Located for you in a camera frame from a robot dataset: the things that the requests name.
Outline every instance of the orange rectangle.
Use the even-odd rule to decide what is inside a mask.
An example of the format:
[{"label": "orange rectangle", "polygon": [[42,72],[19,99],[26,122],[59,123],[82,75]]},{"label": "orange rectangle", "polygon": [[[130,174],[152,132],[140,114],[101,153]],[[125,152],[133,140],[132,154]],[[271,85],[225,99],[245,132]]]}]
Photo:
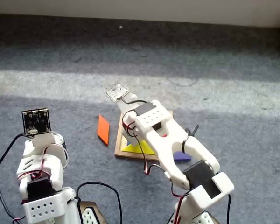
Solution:
[{"label": "orange rectangle", "polygon": [[98,117],[98,136],[106,144],[109,144],[109,129],[110,124],[102,115]]}]

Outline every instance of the white wall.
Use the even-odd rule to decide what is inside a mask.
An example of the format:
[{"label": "white wall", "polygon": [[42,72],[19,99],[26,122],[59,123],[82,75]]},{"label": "white wall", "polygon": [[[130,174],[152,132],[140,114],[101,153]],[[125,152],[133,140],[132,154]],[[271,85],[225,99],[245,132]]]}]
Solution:
[{"label": "white wall", "polygon": [[0,0],[0,13],[280,27],[280,0]]}]

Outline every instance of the gray carpet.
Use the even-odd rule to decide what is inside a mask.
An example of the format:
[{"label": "gray carpet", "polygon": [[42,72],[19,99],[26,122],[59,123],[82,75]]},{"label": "gray carpet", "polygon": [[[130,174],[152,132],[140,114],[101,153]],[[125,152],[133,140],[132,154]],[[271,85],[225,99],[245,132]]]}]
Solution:
[{"label": "gray carpet", "polygon": [[[169,182],[159,170],[144,176],[142,161],[113,155],[119,110],[104,90],[116,82],[160,100],[181,126],[200,125],[197,138],[235,184],[231,224],[280,224],[280,30],[0,16],[0,157],[22,132],[21,110],[48,107],[70,154],[64,186],[108,183],[119,191],[125,224],[164,224],[177,202]],[[108,147],[96,136],[99,114],[111,124]],[[0,169],[6,201],[19,216],[14,174],[23,144]],[[108,223],[119,223],[112,192],[91,186],[81,193]],[[210,208],[221,223],[226,207],[227,198]],[[0,224],[8,223],[0,204]]]}]

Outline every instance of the blue puzzle piece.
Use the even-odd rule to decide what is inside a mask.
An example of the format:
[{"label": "blue puzzle piece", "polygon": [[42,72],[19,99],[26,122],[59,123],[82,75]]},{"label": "blue puzzle piece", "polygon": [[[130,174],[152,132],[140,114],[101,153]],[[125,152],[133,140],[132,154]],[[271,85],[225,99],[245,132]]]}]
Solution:
[{"label": "blue puzzle piece", "polygon": [[182,152],[176,152],[173,154],[174,160],[191,160],[192,156],[182,153]]}]

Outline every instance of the white robotic arm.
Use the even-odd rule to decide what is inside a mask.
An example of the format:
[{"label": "white robotic arm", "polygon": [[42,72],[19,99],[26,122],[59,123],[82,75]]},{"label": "white robotic arm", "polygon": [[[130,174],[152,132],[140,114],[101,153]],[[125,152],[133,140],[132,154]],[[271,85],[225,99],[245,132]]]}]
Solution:
[{"label": "white robotic arm", "polygon": [[46,108],[23,112],[25,133],[33,135],[17,170],[26,219],[29,224],[81,224],[76,192],[62,187],[69,156],[63,137],[50,131],[48,117]]},{"label": "white robotic arm", "polygon": [[[192,222],[194,217],[234,190],[227,175],[219,173],[217,159],[195,137],[188,136],[159,101],[138,100],[135,94],[120,84],[106,94],[124,114],[122,134],[127,140],[133,145],[137,144],[130,134],[132,129],[133,134],[139,140],[145,140],[157,154],[166,177],[173,184],[191,190],[178,208],[180,223]],[[183,151],[199,162],[182,172],[173,158],[173,153],[177,151]]]}]

